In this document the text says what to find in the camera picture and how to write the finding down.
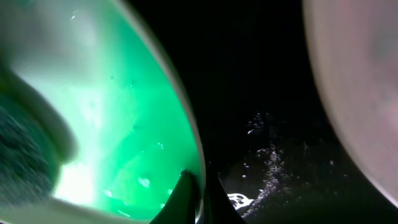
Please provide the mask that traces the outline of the white plate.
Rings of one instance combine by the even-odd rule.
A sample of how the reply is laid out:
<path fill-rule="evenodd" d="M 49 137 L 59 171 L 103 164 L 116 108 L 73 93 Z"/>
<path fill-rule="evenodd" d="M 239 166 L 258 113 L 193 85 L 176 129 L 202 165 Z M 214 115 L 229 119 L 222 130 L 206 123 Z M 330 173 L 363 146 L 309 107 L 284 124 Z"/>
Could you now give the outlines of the white plate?
<path fill-rule="evenodd" d="M 303 2 L 312 72 L 340 142 L 397 203 L 397 2 Z"/>

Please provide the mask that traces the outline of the mint plate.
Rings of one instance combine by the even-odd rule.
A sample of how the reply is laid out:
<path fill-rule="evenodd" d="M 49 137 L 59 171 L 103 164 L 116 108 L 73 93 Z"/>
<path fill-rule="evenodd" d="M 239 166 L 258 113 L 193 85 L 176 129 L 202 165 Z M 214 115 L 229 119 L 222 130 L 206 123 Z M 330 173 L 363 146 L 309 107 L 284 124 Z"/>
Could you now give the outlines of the mint plate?
<path fill-rule="evenodd" d="M 198 128 L 170 59 L 118 0 L 1 0 L 1 94 L 41 125 L 58 164 L 42 202 L 2 223 L 150 223 L 184 169 L 199 183 Z"/>

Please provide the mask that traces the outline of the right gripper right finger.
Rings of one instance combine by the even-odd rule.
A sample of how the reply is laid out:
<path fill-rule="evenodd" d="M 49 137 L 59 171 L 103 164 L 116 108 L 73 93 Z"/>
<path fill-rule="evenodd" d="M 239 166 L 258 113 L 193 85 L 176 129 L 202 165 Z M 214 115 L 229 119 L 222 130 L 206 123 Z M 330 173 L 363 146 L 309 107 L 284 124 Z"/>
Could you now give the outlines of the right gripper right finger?
<path fill-rule="evenodd" d="M 217 173 L 206 170 L 206 187 L 204 196 L 205 224 L 246 224 L 234 209 Z"/>

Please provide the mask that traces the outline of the green scrubbing sponge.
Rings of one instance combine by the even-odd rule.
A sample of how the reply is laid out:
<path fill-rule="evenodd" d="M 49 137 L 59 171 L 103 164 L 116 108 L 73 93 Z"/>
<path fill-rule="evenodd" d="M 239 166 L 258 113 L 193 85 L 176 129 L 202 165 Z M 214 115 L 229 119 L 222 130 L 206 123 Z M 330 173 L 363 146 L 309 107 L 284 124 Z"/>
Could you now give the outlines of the green scrubbing sponge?
<path fill-rule="evenodd" d="M 53 144 L 34 117 L 1 94 L 1 207 L 42 202 L 55 187 Z"/>

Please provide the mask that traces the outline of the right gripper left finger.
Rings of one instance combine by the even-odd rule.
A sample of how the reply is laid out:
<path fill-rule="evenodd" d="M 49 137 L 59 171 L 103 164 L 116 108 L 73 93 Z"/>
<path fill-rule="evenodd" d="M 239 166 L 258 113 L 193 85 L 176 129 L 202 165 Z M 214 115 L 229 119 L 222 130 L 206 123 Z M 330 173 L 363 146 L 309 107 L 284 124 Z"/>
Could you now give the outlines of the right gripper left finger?
<path fill-rule="evenodd" d="M 198 203 L 197 177 L 184 169 L 166 204 L 150 224 L 195 224 Z"/>

